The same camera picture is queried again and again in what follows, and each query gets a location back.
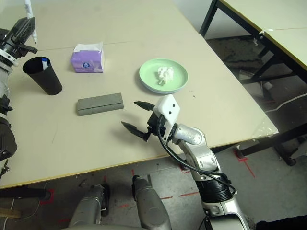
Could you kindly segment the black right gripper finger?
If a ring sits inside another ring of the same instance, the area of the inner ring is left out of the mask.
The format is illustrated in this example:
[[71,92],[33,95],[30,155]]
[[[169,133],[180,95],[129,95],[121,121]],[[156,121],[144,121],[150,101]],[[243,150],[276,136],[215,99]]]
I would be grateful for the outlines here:
[[129,123],[126,123],[126,122],[123,122],[121,121],[121,124],[133,135],[141,138],[142,140],[144,140],[145,142],[148,141],[149,139],[149,136],[151,134],[151,132],[148,130],[146,133],[143,133],[141,131],[139,131],[137,129],[136,126],[132,125],[132,124],[129,124]]
[[154,104],[151,104],[149,102],[135,101],[134,104],[136,104],[140,108],[147,110],[147,111],[153,111],[154,110]]

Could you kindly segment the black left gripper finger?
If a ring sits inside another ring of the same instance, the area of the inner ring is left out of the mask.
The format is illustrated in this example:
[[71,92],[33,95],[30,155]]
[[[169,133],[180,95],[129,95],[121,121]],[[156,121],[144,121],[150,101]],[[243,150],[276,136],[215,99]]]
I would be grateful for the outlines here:
[[10,31],[11,41],[26,41],[28,39],[28,19],[19,19]]
[[32,18],[22,18],[20,20],[20,29],[19,29],[19,42],[20,44],[25,44],[27,39],[31,36],[35,29],[35,17]]

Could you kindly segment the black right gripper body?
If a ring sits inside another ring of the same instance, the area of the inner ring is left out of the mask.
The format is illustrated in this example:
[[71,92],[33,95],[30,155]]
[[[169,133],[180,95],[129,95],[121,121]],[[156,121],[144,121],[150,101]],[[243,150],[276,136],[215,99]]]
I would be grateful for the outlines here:
[[163,120],[162,123],[159,123],[158,119],[158,116],[154,112],[152,112],[150,118],[147,121],[148,131],[146,133],[146,139],[149,139],[149,136],[151,134],[153,134],[154,136],[158,136],[157,128],[159,128],[160,130],[161,137],[164,137],[165,127],[163,127],[163,124],[165,123],[165,120]]

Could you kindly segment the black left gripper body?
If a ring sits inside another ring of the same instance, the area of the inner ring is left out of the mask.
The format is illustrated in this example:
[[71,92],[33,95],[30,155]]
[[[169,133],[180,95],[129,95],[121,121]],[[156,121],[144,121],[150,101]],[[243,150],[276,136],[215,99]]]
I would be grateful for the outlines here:
[[32,46],[25,45],[30,32],[17,32],[15,29],[10,31],[7,29],[0,30],[0,48],[15,59],[25,57],[28,52],[37,53],[37,49]]

